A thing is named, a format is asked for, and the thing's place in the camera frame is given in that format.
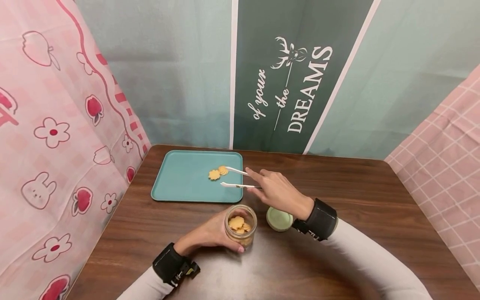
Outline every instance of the metal tongs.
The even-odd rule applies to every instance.
[[[245,175],[245,176],[250,177],[250,175],[248,175],[247,172],[243,172],[243,171],[237,170],[237,169],[232,168],[232,167],[225,167],[225,168],[229,171],[232,171],[232,172],[239,173],[241,175]],[[260,186],[248,185],[248,184],[233,184],[233,183],[226,183],[226,182],[221,182],[220,184],[224,187],[227,187],[227,188],[240,188],[240,189],[241,188],[257,188],[257,189],[262,188]]]

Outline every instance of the bunny print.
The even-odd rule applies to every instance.
[[[27,181],[22,186],[22,196],[36,209],[44,209],[47,206],[50,196],[57,188],[57,183],[52,181],[48,185],[47,172],[41,172],[34,180]]]

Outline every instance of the left hand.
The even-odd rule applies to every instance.
[[[181,237],[173,246],[175,251],[187,256],[200,247],[224,246],[232,251],[243,253],[245,249],[237,242],[232,241],[225,233],[226,210],[219,212],[199,227]]]

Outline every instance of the cookie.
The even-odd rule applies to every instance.
[[[225,166],[219,166],[218,171],[220,172],[220,175],[225,176],[228,174],[228,170]]]
[[[208,179],[217,180],[220,178],[220,172],[218,170],[211,170],[208,172]]]
[[[248,225],[247,223],[243,223],[242,228],[247,232],[249,232],[252,229],[250,225]]]
[[[245,223],[245,220],[241,216],[236,216],[228,221],[228,226],[233,230],[237,230],[242,228],[243,223]]]

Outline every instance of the black wrist strap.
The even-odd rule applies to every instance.
[[[195,277],[200,272],[200,267],[196,262],[178,254],[173,245],[170,243],[165,247],[153,261],[152,268],[164,283],[177,287],[184,276]]]
[[[337,223],[336,210],[328,204],[315,199],[312,213],[306,221],[296,219],[292,227],[299,232],[309,233],[318,241],[326,240],[335,230]]]

